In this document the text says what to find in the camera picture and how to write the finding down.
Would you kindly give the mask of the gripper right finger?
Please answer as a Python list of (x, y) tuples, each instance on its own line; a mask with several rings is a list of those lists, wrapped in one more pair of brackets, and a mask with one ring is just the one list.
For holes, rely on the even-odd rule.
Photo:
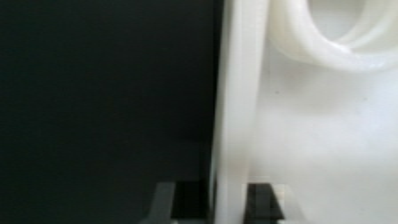
[(283, 214), (276, 202), (271, 185), (255, 183), (246, 189), (243, 224), (276, 224)]

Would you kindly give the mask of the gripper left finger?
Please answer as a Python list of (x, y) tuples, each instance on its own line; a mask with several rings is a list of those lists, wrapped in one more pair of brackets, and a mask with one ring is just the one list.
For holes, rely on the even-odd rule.
[(147, 224), (170, 224), (175, 183), (155, 184)]

